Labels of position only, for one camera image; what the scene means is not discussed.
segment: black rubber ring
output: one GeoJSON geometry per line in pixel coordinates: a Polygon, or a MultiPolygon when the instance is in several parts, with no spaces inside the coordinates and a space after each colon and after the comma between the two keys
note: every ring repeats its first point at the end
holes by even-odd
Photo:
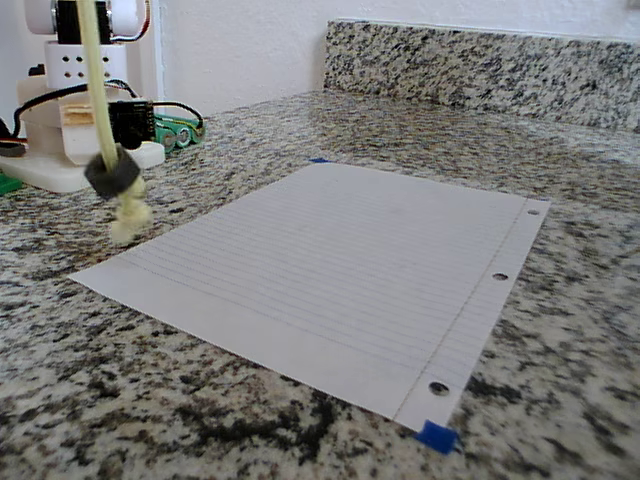
{"type": "Polygon", "coordinates": [[[103,200],[126,192],[139,175],[140,167],[121,145],[118,145],[118,164],[112,172],[107,171],[102,155],[96,155],[84,171],[84,176],[103,200]]]}

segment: blue painter's tape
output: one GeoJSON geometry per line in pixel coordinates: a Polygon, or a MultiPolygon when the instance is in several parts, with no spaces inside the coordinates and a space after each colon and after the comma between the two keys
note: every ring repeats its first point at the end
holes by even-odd
{"type": "Polygon", "coordinates": [[[436,452],[449,455],[453,451],[458,434],[455,430],[441,427],[427,420],[424,428],[420,433],[416,434],[415,438],[436,452]]]}

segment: black wire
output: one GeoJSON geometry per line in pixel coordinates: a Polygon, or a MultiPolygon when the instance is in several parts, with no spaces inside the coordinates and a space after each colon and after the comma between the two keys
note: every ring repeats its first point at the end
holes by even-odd
{"type": "Polygon", "coordinates": [[[117,87],[126,90],[127,92],[129,92],[129,95],[131,95],[131,98],[138,98],[140,96],[133,90],[133,88],[131,88],[131,86],[129,86],[127,82],[125,82],[124,80],[120,80],[119,78],[112,78],[111,80],[107,80],[104,83],[109,87],[116,85],[117,87]]]}
{"type": "Polygon", "coordinates": [[[192,113],[198,119],[198,126],[196,127],[198,130],[202,130],[204,127],[204,118],[195,108],[190,107],[189,105],[185,105],[180,102],[153,102],[154,107],[178,107],[186,110],[187,112],[192,113]]]}
{"type": "Polygon", "coordinates": [[[44,95],[40,95],[39,97],[32,98],[25,102],[24,105],[16,109],[13,113],[13,133],[12,137],[16,138],[20,135],[20,116],[29,110],[30,108],[37,107],[38,105],[42,105],[43,103],[50,102],[51,100],[56,100],[58,98],[66,97],[67,95],[72,95],[74,93],[86,92],[87,85],[74,85],[73,87],[63,88],[61,90],[56,90],[55,92],[45,93],[44,95]]]}
{"type": "MultiPolygon", "coordinates": [[[[133,91],[133,89],[129,86],[129,84],[127,84],[123,80],[112,79],[105,82],[105,84],[107,86],[117,85],[119,88],[123,88],[127,90],[133,98],[138,97],[136,92],[133,91]]],[[[13,127],[13,133],[11,134],[11,136],[13,138],[17,138],[18,135],[20,135],[20,128],[21,128],[20,116],[27,110],[33,107],[37,107],[38,105],[42,105],[43,103],[50,102],[51,100],[56,100],[58,98],[63,98],[68,95],[73,95],[74,93],[86,92],[87,90],[88,90],[87,84],[82,83],[80,85],[74,85],[73,87],[67,87],[61,90],[56,90],[54,92],[45,93],[44,95],[40,95],[39,97],[35,97],[35,98],[32,98],[31,100],[28,100],[27,102],[25,102],[24,105],[16,109],[16,111],[13,113],[14,127],[13,127]]]]}

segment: white wall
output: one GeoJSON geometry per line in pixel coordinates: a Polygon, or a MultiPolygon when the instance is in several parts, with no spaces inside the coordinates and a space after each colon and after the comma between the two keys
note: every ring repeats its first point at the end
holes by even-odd
{"type": "Polygon", "coordinates": [[[213,113],[318,89],[328,20],[640,40],[628,0],[160,0],[166,96],[213,113]]]}

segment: lined paper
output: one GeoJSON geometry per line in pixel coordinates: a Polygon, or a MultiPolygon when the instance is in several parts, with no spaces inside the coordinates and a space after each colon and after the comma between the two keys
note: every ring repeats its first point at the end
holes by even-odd
{"type": "Polygon", "coordinates": [[[318,164],[71,278],[419,430],[447,422],[548,208],[318,164]]]}

